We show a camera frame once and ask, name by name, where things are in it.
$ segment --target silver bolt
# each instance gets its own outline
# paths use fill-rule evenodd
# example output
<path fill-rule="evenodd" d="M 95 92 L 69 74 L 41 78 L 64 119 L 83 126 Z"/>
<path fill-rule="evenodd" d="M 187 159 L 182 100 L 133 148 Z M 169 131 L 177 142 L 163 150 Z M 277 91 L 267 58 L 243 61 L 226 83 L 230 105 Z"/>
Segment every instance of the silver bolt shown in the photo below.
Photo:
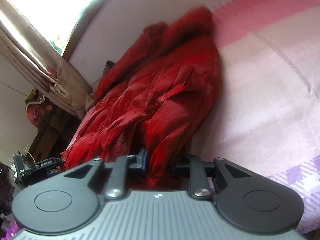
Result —
<path fill-rule="evenodd" d="M 108 197 L 119 197 L 119 196 L 121 196 L 121 194 L 122 194 L 122 191 L 119 190 L 119 189 L 116 189 L 116 188 L 115 189 L 111 189 L 106 193 L 106 195 Z"/>
<path fill-rule="evenodd" d="M 206 197 L 210 195 L 210 191 L 205 188 L 199 188 L 194 191 L 194 193 L 198 197 Z"/>

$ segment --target pink bed sheet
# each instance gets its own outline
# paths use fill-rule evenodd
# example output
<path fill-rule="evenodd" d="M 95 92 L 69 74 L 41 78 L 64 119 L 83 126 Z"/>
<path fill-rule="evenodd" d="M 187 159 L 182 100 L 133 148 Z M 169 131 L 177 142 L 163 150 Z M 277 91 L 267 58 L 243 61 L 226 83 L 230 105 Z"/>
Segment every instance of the pink bed sheet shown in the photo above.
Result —
<path fill-rule="evenodd" d="M 190 153 L 291 187 L 305 204 L 298 231 L 319 228 L 320 0 L 229 0 L 211 9 L 223 95 Z"/>

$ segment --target red jacket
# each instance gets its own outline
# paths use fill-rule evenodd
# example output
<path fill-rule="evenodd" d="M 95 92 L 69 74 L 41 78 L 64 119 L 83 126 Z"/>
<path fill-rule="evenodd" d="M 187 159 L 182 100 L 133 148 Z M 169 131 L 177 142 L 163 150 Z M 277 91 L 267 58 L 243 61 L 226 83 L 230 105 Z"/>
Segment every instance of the red jacket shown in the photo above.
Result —
<path fill-rule="evenodd" d="M 102 78 L 96 112 L 62 155 L 69 169 L 94 157 L 106 162 L 130 147 L 148 152 L 147 187 L 172 182 L 170 169 L 181 147 L 201 124 L 221 87 L 212 14 L 188 12 L 168 26 L 147 27 Z"/>

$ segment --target curtain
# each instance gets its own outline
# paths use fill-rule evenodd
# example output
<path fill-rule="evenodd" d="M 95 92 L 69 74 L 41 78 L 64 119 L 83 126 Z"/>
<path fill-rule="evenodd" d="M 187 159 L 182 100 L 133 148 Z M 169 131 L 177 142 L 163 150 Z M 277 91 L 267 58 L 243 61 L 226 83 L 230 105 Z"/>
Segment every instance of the curtain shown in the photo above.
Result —
<path fill-rule="evenodd" d="M 0 53 L 52 103 L 84 117 L 91 88 L 8 0 L 0 0 Z"/>

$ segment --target white wall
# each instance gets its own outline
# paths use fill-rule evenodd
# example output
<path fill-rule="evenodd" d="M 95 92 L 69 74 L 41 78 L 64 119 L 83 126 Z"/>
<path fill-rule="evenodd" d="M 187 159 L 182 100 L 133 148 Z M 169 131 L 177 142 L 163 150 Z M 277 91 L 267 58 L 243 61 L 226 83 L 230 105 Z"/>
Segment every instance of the white wall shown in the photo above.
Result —
<path fill-rule="evenodd" d="M 70 63 L 92 85 L 108 60 L 117 61 L 143 29 L 171 23 L 199 5 L 221 0 L 109 0 L 83 35 Z"/>
<path fill-rule="evenodd" d="M 32 85 L 0 54 L 0 82 L 29 95 Z M 37 129 L 29 122 L 25 108 L 26 96 L 0 83 L 0 161 L 9 159 L 19 150 L 24 153 L 31 145 Z"/>

